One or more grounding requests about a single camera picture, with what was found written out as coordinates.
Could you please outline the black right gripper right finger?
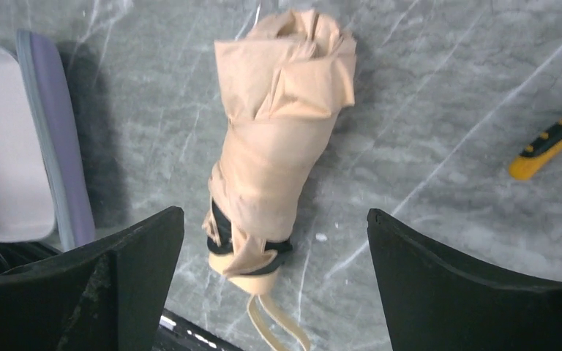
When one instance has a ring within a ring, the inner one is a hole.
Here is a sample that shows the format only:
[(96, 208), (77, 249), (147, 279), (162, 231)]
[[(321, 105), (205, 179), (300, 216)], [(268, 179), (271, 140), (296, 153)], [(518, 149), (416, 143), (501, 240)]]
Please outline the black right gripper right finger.
[(562, 350), (562, 282), (476, 259), (377, 208), (367, 223), (394, 350)]

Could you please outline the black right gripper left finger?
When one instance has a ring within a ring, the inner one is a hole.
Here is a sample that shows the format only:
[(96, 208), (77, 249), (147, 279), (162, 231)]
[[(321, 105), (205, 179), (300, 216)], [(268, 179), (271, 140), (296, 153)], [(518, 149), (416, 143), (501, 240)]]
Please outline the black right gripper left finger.
[(150, 350), (183, 239), (171, 206), (67, 252), (0, 244), (0, 350)]

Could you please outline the beige umbrella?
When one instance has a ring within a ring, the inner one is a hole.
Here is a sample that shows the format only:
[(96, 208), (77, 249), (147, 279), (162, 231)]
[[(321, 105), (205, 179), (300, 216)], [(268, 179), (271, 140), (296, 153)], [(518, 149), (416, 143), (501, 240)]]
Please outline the beige umbrella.
[(355, 102), (356, 40), (329, 15), (288, 10), (244, 38), (215, 42), (214, 53), (228, 130), (208, 180), (209, 266), (249, 295), (247, 314), (273, 350), (284, 344), (267, 319), (309, 350), (270, 293), (293, 249), (308, 175)]

